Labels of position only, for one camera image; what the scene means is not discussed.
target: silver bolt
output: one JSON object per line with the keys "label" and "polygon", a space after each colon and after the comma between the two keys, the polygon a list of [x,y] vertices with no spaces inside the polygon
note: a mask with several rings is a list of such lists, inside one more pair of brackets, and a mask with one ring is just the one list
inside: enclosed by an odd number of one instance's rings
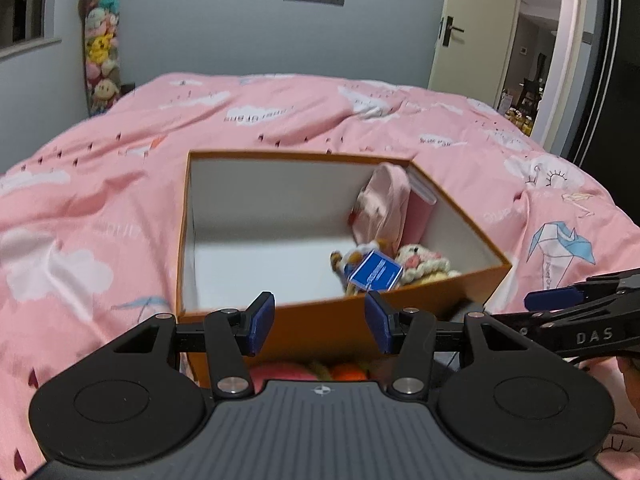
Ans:
{"label": "silver bolt", "polygon": [[401,394],[416,394],[424,389],[424,383],[415,377],[402,377],[394,381],[393,388]]}
{"label": "silver bolt", "polygon": [[226,394],[239,394],[248,387],[248,381],[242,377],[225,377],[218,381],[218,389]]}

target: blue origami print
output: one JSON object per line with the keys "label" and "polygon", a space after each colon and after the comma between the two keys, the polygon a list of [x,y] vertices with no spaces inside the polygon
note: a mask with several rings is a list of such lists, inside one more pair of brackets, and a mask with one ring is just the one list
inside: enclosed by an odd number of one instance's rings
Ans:
{"label": "blue origami print", "polygon": [[591,242],[569,229],[564,222],[544,224],[531,239],[529,261],[533,251],[542,252],[542,288],[557,288],[574,258],[595,265]]}
{"label": "blue origami print", "polygon": [[160,314],[161,312],[171,312],[170,307],[171,305],[169,305],[169,302],[161,296],[145,296],[144,298],[137,298],[129,303],[114,306],[114,308],[119,310],[139,308],[140,313],[138,314],[138,322],[154,316],[155,314]]}

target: pink duvet cover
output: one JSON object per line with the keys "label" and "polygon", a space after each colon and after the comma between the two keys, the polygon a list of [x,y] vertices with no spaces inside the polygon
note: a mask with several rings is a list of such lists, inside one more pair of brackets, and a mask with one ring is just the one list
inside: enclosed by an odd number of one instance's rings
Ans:
{"label": "pink duvet cover", "polygon": [[[27,419],[39,384],[174,304],[189,150],[303,150],[414,158],[513,263],[488,303],[640,267],[640,230],[575,166],[479,102],[375,81],[169,74],[78,124],[0,178],[0,478],[42,456]],[[601,454],[640,479],[640,420],[616,400]]]}

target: door handle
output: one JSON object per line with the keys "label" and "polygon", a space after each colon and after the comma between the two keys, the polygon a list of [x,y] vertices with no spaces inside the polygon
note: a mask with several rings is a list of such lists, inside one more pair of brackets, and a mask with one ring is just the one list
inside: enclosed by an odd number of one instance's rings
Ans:
{"label": "door handle", "polygon": [[457,32],[464,32],[464,28],[454,27],[453,26],[453,16],[447,16],[447,25],[444,28],[444,39],[442,40],[442,46],[449,46],[449,42],[451,40],[451,31],[456,30]]}

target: blue card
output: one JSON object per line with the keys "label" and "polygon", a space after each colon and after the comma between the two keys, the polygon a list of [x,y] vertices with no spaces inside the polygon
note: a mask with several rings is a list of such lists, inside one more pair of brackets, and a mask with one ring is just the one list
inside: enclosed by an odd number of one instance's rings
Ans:
{"label": "blue card", "polygon": [[402,266],[398,262],[379,251],[373,251],[349,276],[349,281],[361,290],[389,290],[401,275]]}

